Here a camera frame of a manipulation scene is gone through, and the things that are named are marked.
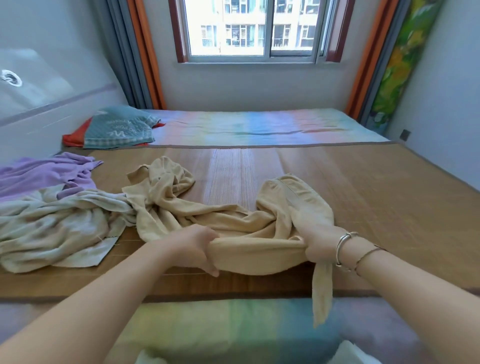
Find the hand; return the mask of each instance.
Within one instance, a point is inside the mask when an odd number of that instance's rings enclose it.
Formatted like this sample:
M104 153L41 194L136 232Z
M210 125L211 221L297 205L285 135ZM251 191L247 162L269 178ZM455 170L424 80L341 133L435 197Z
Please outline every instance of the hand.
M323 225L302 218L295 224L300 236L307 244L305 255L314 263L336 263L336 247L340 238L347 232L334 225Z
M211 263L206 254L209 243L218 238L211 228L192 225L172 232L166 238L154 242L171 249L171 265L173 267L200 268L214 277L218 277L218 269Z

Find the bracelet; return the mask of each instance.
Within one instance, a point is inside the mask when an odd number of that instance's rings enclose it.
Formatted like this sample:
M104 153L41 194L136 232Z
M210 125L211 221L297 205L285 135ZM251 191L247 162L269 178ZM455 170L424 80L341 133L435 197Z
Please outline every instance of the bracelet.
M343 268L345 269L346 271L348 272L351 272L352 270L349 269L349 268L345 268L342 263L340 263L340 260L338 258L338 254L340 253L340 249L342 248L343 244L345 244L347 242L348 239L351 239L355 236L358 236L359 234L356 232L356 231L352 231L352 232L347 232L345 235L343 235L341 238L340 238L340 241L338 242L337 246L336 246L336 253L335 253L335 258L336 258L336 266L339 267L339 268Z
M378 245L375 245L375 249L372 249L370 250L369 252L366 252L364 256L362 256L359 260L357 260L357 262L355 263L355 268L353 268L354 272L357 274L357 276L360 277L360 274L358 274L357 272L357 268L359 267L359 264L360 262L365 259L366 257L368 257L370 254L374 253L374 252L377 252L379 250L383 250L383 251L386 251L384 248L382 248L381 246L378 246Z

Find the bamboo mat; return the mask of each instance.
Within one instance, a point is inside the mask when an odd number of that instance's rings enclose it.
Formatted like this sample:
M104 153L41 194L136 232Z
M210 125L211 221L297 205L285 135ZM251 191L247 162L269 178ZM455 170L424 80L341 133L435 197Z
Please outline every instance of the bamboo mat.
M480 292L480 194L397 144L260 149L138 148L95 151L104 160L93 172L99 189L119 193L126 174L166 155L196 183L183 198L205 204L238 203L255 209L262 183L285 173L307 182L332 207L336 225L385 247L400 258L462 288ZM128 228L98 267L47 267L0 273L0 299L59 300L127 258L143 242ZM172 268L147 301L240 297L301 297L312 292L311 264L271 276ZM361 278L336 270L334 295L374 292Z

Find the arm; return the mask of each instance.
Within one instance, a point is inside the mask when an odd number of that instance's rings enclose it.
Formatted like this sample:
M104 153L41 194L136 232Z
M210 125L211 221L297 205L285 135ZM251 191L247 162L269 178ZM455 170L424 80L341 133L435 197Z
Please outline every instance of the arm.
M297 227L313 262L335 262L335 249L346 232L335 226L302 223ZM340 262L352 269L374 245L361 237L349 239ZM412 327L443 363L476 363L480 358L480 299L386 251L362 259L358 275Z
M205 250L216 237L199 225L146 243L0 346L0 363L102 363L158 278L172 266L214 276Z

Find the green leaf painting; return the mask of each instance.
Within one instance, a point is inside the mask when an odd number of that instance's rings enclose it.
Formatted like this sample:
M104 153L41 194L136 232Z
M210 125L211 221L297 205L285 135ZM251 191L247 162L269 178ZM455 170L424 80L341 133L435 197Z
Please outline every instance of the green leaf painting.
M383 133L420 60L442 0L412 0L370 111L367 127Z

